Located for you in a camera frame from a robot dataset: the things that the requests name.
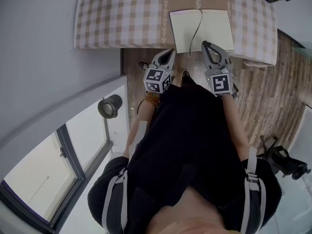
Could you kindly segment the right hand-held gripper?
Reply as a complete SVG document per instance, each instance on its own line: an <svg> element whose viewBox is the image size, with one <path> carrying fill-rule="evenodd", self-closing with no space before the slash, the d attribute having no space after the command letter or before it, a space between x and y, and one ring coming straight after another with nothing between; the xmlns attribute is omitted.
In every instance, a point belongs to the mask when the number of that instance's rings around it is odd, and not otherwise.
<svg viewBox="0 0 312 234"><path fill-rule="evenodd" d="M234 93L233 69L227 52L207 41L202 42L201 49L207 69L205 79L210 91L215 96L232 95ZM217 61L212 58L210 51L218 55Z"/></svg>

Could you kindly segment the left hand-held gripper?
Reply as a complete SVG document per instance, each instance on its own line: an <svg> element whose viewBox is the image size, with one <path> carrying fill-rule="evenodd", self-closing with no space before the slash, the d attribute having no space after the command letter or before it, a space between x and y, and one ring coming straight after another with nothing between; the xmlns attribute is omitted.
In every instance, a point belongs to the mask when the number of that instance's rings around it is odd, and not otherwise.
<svg viewBox="0 0 312 234"><path fill-rule="evenodd" d="M175 58L175 49L167 49L154 56L143 78L147 92L162 94L168 89L173 81Z"/></svg>

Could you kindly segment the notebook with teal cover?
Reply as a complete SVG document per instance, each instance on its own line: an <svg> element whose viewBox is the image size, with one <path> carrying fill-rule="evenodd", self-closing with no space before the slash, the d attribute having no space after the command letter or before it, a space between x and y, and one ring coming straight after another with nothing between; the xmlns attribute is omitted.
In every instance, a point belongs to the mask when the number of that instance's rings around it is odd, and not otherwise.
<svg viewBox="0 0 312 234"><path fill-rule="evenodd" d="M234 50L228 12L226 10L193 9L170 13L178 53L201 51L203 41L226 51Z"/></svg>

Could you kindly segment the person's right forearm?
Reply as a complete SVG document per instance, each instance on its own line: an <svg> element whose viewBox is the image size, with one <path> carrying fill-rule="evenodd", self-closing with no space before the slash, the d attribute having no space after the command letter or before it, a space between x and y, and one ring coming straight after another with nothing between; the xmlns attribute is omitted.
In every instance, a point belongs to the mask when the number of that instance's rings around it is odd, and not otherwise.
<svg viewBox="0 0 312 234"><path fill-rule="evenodd" d="M241 161L249 158L249 141L232 95L221 96L232 142Z"/></svg>

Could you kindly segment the person's left forearm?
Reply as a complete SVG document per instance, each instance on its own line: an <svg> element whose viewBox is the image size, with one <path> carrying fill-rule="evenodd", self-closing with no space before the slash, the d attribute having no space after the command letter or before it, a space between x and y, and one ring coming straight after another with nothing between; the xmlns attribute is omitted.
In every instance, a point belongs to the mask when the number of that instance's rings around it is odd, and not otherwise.
<svg viewBox="0 0 312 234"><path fill-rule="evenodd" d="M135 152L136 146L143 139L150 127L155 109L156 107L152 103L146 101L142 102L138 115L130 129L126 142L126 148L122 154L123 157L126 157L129 160L131 159Z"/></svg>

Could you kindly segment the person's right shoe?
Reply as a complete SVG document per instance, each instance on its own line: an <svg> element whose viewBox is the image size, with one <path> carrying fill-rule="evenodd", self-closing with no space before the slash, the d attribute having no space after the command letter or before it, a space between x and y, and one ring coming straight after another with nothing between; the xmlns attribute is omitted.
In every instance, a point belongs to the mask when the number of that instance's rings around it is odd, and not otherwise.
<svg viewBox="0 0 312 234"><path fill-rule="evenodd" d="M190 76L190 73L188 70L183 70L181 73L181 84L189 84L192 83L193 80Z"/></svg>

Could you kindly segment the beige checkered tablecloth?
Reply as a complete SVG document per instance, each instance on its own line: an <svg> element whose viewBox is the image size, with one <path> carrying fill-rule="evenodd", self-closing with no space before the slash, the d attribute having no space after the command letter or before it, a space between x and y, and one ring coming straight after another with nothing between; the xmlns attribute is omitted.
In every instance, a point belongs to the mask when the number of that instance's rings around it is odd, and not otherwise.
<svg viewBox="0 0 312 234"><path fill-rule="evenodd" d="M211 9L228 12L234 50L249 65L274 66L277 25L265 0L78 0L74 47L175 48L170 13Z"/></svg>

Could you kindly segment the person's black knit garment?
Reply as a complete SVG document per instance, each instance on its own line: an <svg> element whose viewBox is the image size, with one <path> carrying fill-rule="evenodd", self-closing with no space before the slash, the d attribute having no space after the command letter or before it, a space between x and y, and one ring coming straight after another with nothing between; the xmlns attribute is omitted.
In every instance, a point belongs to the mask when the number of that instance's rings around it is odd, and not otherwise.
<svg viewBox="0 0 312 234"><path fill-rule="evenodd" d="M172 85L129 160L110 160L88 193L93 219L109 234L144 234L155 214L193 187L225 228L256 234L274 215L281 188L270 164L239 159L222 100L200 85Z"/></svg>

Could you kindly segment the frosted glass panel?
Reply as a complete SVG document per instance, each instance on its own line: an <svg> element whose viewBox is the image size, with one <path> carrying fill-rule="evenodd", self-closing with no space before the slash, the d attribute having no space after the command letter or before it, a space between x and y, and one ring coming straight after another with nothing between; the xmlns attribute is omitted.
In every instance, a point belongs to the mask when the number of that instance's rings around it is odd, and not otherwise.
<svg viewBox="0 0 312 234"><path fill-rule="evenodd" d="M292 49L308 59L312 59L312 49L304 47L301 43L294 41Z"/></svg>

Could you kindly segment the white cabinet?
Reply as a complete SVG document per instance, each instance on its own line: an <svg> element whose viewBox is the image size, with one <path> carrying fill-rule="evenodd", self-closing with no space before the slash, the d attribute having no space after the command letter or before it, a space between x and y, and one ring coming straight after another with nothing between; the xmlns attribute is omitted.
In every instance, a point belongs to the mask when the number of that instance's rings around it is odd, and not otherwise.
<svg viewBox="0 0 312 234"><path fill-rule="evenodd" d="M312 108L305 105L297 131L289 146L289 152L303 158L312 152Z"/></svg>

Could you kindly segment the black office chair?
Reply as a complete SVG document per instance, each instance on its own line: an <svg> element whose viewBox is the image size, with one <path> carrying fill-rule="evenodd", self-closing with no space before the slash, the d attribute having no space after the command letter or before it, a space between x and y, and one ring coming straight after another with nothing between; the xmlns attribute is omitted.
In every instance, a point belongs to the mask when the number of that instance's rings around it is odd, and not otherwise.
<svg viewBox="0 0 312 234"><path fill-rule="evenodd" d="M291 176L293 180L299 180L304 174L309 174L312 170L308 168L308 164L290 157L289 152L282 145L276 146L278 138L271 137L268 141L264 141L264 136L260 136L263 147L263 153L257 155L258 158L269 162L273 173L283 174L283 177Z"/></svg>

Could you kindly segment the person's neck and chin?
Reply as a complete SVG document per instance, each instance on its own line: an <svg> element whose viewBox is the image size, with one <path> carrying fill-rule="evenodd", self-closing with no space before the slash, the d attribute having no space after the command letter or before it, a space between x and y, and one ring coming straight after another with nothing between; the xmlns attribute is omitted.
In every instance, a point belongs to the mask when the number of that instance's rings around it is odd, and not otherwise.
<svg viewBox="0 0 312 234"><path fill-rule="evenodd" d="M188 187L174 206L162 207L145 234L231 234L217 208Z"/></svg>

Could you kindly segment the black framed window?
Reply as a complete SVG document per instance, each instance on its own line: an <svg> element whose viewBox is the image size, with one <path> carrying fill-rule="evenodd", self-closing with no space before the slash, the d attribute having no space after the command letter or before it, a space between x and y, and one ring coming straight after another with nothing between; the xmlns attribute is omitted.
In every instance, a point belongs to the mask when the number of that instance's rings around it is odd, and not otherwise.
<svg viewBox="0 0 312 234"><path fill-rule="evenodd" d="M0 200L40 234L62 234L112 146L105 120L65 123L0 179Z"/></svg>

